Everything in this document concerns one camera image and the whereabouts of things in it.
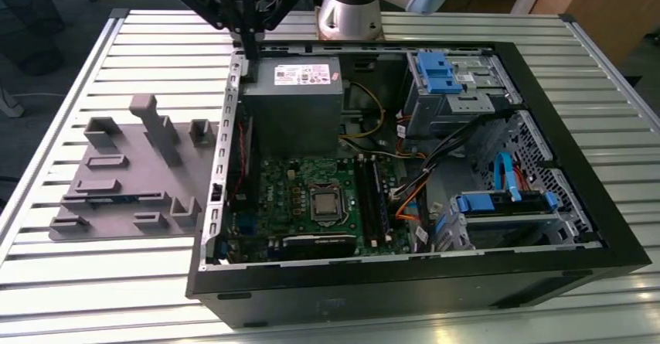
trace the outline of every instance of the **sticker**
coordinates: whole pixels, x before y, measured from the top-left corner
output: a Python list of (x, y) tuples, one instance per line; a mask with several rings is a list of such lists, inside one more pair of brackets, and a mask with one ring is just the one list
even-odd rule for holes
[(421, 229), (420, 226), (416, 226), (415, 235), (424, 244), (429, 240), (429, 234)]
[(456, 81), (460, 81), (461, 83), (473, 83), (475, 82), (475, 77), (471, 74), (467, 75), (456, 75)]
[(276, 85), (329, 85), (329, 68), (327, 64), (280, 64), (276, 67)]
[(403, 125), (396, 125), (396, 135), (400, 138), (405, 138), (405, 126)]

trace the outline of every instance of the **green circuit board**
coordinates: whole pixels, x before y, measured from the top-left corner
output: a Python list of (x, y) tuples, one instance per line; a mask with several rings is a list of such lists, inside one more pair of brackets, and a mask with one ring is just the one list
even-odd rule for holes
[[(380, 159), (377, 167), (380, 185), (387, 190), (397, 182), (393, 160)], [(365, 244), (352, 159), (264, 160), (260, 173), (255, 241), (244, 242), (241, 247), (248, 261), (267, 261), (267, 252), (257, 240), (283, 234), (347, 233), (357, 238), (356, 256), (405, 254), (409, 251), (405, 226), (395, 227), (389, 242), (376, 247)], [(315, 220), (312, 197), (316, 191), (324, 190), (340, 193), (344, 212), (336, 222)]]

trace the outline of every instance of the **yellow wire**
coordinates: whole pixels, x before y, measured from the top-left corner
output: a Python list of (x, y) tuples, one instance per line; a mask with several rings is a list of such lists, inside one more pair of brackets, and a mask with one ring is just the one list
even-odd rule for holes
[(379, 124), (376, 125), (376, 127), (373, 129), (371, 129), (367, 133), (352, 134), (352, 135), (344, 134), (344, 135), (340, 135), (339, 137), (340, 138), (364, 138), (365, 136), (372, 135), (373, 133), (376, 133), (379, 131), (380, 127), (383, 126), (383, 123), (384, 123), (384, 108), (383, 108), (383, 104), (380, 104), (379, 98), (376, 98), (376, 96), (373, 95), (373, 93), (371, 92), (371, 90), (368, 90), (364, 85), (361, 85), (360, 83), (356, 83), (355, 81), (351, 81), (351, 84), (356, 85), (369, 95), (371, 99), (379, 105), (379, 109), (380, 109), (380, 120), (379, 120)]

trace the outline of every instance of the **open computer tower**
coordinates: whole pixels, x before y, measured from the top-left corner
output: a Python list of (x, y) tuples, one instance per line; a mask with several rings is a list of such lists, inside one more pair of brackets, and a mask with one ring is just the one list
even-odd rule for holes
[(511, 43), (232, 56), (187, 295), (232, 327), (536, 305), (649, 263)]

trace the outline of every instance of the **ram slot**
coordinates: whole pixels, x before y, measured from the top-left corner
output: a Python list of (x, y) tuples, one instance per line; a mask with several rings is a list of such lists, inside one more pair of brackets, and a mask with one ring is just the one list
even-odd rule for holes
[(389, 219), (384, 193), (380, 188), (376, 160), (356, 158), (355, 178), (365, 245), (377, 247), (379, 242), (385, 241), (389, 232)]

